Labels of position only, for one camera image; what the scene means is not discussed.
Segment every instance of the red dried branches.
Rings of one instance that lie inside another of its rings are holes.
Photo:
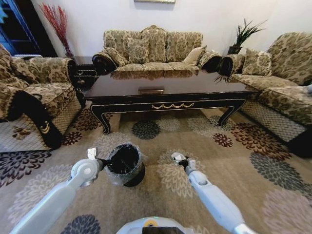
[[[55,6],[45,5],[42,3],[40,9],[47,20],[50,22],[51,26],[54,28],[58,38],[62,42],[65,48],[65,54],[68,57],[72,57],[73,53],[71,52],[67,38],[66,38],[66,28],[67,28],[67,16],[64,9],[58,6],[58,10],[55,9]]]

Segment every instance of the table top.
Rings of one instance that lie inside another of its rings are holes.
[[[141,96],[142,90],[162,90],[153,95],[255,93],[240,82],[227,82],[218,73],[197,71],[126,71],[100,76],[85,98]]]

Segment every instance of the white wall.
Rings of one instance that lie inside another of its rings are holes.
[[[32,0],[59,56],[63,47],[39,10],[42,0]],[[176,0],[176,4],[134,0],[44,0],[60,5],[68,15],[67,38],[75,56],[92,56],[103,48],[107,29],[137,30],[156,24],[167,31],[198,31],[203,45],[226,54],[235,41],[235,30],[243,19],[255,23],[268,20],[261,31],[243,45],[267,50],[281,34],[312,32],[311,0]]]

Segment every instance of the picture frame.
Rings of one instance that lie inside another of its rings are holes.
[[[137,2],[175,3],[176,0],[134,0]]]

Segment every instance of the potted plant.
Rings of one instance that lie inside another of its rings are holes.
[[[242,48],[241,47],[242,43],[245,40],[247,40],[247,38],[249,38],[252,34],[256,32],[263,30],[263,29],[259,29],[259,26],[262,25],[264,22],[265,21],[263,21],[262,23],[256,24],[255,26],[250,26],[252,21],[247,23],[246,19],[244,19],[244,28],[240,24],[238,25],[237,32],[236,32],[237,34],[236,42],[234,43],[233,46],[230,46],[228,55],[238,54]]]

